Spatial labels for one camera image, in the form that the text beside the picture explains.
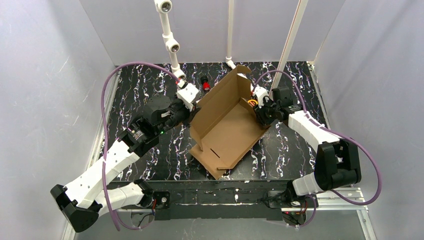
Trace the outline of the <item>brown cardboard box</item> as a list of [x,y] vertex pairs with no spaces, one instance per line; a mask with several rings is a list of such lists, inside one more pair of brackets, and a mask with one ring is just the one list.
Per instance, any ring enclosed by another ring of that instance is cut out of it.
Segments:
[[190,154],[218,180],[233,169],[268,130],[257,122],[248,103],[251,81],[241,74],[251,70],[238,65],[223,77],[199,102],[199,112],[189,132],[195,146]]

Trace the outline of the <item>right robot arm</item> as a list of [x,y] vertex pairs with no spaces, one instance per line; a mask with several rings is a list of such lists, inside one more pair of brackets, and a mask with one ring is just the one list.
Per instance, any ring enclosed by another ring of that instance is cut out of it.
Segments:
[[252,91],[253,109],[263,127],[283,122],[298,133],[315,153],[312,173],[290,180],[284,191],[270,191],[262,201],[268,205],[291,203],[305,196],[359,183],[362,179],[358,147],[351,141],[325,131],[308,111],[294,103],[288,87],[268,93],[263,87]]

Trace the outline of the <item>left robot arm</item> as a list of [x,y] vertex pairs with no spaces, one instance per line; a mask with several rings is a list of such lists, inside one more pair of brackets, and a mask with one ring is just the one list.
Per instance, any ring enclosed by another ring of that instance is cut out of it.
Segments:
[[55,185],[50,194],[77,233],[90,228],[100,216],[122,207],[138,205],[154,210],[161,196],[144,180],[108,190],[108,184],[127,166],[159,144],[160,136],[181,124],[187,125],[199,110],[197,96],[176,94],[171,99],[154,95],[133,118],[103,157],[66,185]]

